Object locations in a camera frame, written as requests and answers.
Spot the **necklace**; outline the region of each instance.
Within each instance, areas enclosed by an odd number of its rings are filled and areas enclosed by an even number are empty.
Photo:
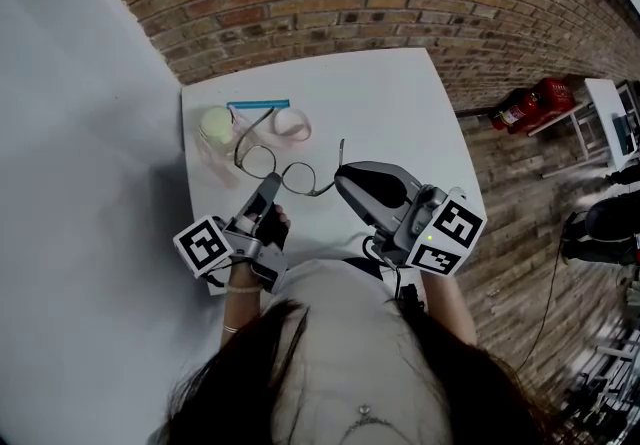
[[[369,413],[371,413],[371,408],[369,407],[368,404],[363,404],[362,406],[360,406],[358,408],[358,412],[360,413],[360,418],[358,420],[356,420],[355,423],[353,423],[353,424],[351,424],[349,426],[349,428],[344,433],[344,436],[342,437],[342,439],[340,440],[340,443],[338,445],[342,445],[344,443],[344,441],[349,437],[349,435],[351,433],[353,433],[356,429],[358,429],[360,427],[363,427],[365,425],[373,425],[373,424],[377,424],[377,425],[382,425],[384,427],[388,427],[389,429],[394,431],[396,434],[398,434],[409,445],[411,445],[411,441],[402,432],[400,432],[396,428],[396,426],[394,426],[391,422],[389,422],[388,420],[384,420],[382,418],[371,416],[369,414]]]

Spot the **dark hair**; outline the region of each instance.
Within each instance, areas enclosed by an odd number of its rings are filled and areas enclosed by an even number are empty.
[[[545,413],[524,395],[508,366],[461,342],[416,306],[398,307],[442,384],[455,445],[556,443]],[[282,327],[296,311],[302,313],[299,324],[276,369]],[[302,305],[282,301],[239,331],[175,391],[166,443],[272,445],[274,406],[306,318]]]

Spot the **bracelet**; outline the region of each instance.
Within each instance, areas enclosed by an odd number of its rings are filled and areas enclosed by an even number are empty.
[[[231,294],[255,294],[262,290],[262,285],[254,285],[253,287],[234,287],[233,285],[225,283],[224,288]]]

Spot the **wrist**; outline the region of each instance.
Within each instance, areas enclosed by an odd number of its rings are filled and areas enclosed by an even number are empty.
[[[248,262],[234,265],[229,276],[229,285],[237,288],[248,288],[259,285],[260,278],[251,270]]]

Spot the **blue ruler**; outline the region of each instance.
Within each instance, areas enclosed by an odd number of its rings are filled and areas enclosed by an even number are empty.
[[[284,109],[291,107],[291,104],[289,100],[245,100],[242,102],[227,102],[227,108],[230,106],[236,109],[269,109],[271,107]]]

